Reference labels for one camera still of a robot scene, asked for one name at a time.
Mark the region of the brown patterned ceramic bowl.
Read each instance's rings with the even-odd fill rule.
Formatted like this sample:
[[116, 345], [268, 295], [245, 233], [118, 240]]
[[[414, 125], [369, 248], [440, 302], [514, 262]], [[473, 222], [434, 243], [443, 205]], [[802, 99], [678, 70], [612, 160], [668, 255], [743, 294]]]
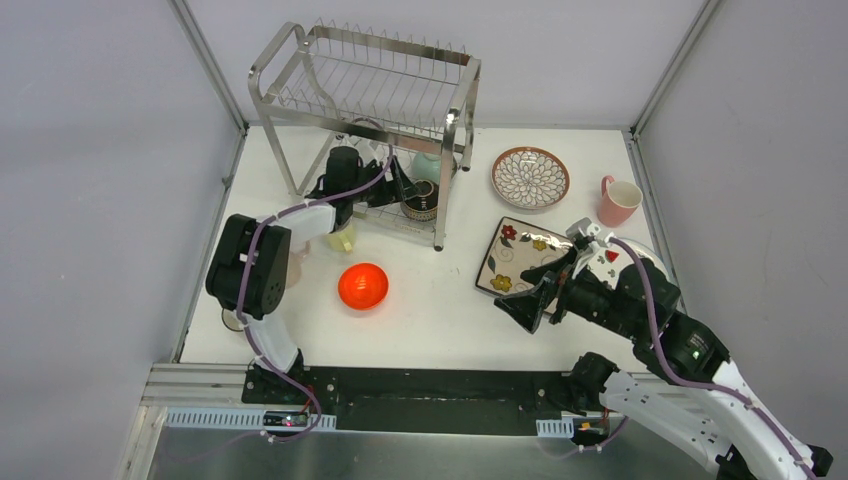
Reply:
[[437, 218], [438, 185], [430, 180], [417, 180], [415, 186], [418, 195], [404, 200], [400, 204], [402, 213], [418, 222], [429, 222]]

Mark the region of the mint green ceramic bowl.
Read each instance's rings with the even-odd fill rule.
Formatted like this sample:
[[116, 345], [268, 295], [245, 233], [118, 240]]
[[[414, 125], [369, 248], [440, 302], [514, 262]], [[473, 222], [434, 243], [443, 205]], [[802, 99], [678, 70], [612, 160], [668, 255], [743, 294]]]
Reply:
[[412, 159], [410, 177], [427, 180], [438, 185], [441, 180], [442, 159], [440, 155], [417, 152]]

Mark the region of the stainless steel dish rack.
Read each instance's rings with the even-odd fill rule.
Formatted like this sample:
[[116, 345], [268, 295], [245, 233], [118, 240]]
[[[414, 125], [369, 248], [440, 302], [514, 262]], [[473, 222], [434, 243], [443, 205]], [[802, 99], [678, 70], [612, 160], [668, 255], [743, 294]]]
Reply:
[[441, 160], [434, 219], [398, 205], [354, 208], [355, 216], [433, 242], [443, 250], [451, 178], [470, 169], [482, 62], [465, 49], [357, 26], [285, 23], [253, 62], [248, 92], [288, 193], [303, 197], [329, 150], [367, 141], [378, 159], [392, 148], [405, 173], [417, 153]]

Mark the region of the orange plastic bowl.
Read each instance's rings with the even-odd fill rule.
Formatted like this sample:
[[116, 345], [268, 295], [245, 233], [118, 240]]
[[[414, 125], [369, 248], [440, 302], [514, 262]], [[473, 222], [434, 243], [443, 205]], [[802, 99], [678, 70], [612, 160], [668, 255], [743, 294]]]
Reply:
[[389, 292], [389, 278], [373, 263], [358, 263], [347, 268], [337, 283], [338, 295], [349, 308], [359, 311], [378, 307]]

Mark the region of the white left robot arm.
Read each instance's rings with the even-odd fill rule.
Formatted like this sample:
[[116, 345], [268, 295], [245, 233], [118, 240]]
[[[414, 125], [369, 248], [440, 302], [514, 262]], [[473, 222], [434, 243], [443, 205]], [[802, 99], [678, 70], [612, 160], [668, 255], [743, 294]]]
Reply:
[[357, 204], [396, 204], [419, 192], [394, 153], [365, 161], [356, 148], [338, 146], [303, 201], [264, 220], [233, 214], [225, 221], [205, 290], [235, 315], [256, 361], [272, 371], [266, 389], [279, 403], [293, 404], [305, 390], [305, 378], [291, 368], [300, 349], [285, 323], [269, 318], [283, 299], [293, 247], [340, 231]]

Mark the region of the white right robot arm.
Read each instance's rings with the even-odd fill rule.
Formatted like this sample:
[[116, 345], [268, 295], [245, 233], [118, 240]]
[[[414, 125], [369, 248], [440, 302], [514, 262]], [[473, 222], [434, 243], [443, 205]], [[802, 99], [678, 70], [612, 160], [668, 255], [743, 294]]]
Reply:
[[495, 300], [525, 331], [573, 314], [632, 343], [633, 354], [698, 406], [690, 412], [652, 393], [603, 355], [588, 352], [547, 390], [547, 400], [578, 415], [612, 410], [700, 462], [718, 479], [821, 479], [832, 454], [794, 437], [758, 399], [728, 348], [678, 307], [679, 289], [647, 259], [633, 256], [615, 285], [590, 269], [594, 243], [525, 272], [530, 288]]

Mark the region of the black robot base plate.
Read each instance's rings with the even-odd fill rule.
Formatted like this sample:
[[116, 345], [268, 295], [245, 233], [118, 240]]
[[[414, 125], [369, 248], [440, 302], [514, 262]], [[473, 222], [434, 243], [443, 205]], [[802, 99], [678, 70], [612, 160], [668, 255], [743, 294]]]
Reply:
[[347, 431], [534, 436], [539, 420], [600, 404], [561, 372], [295, 366]]

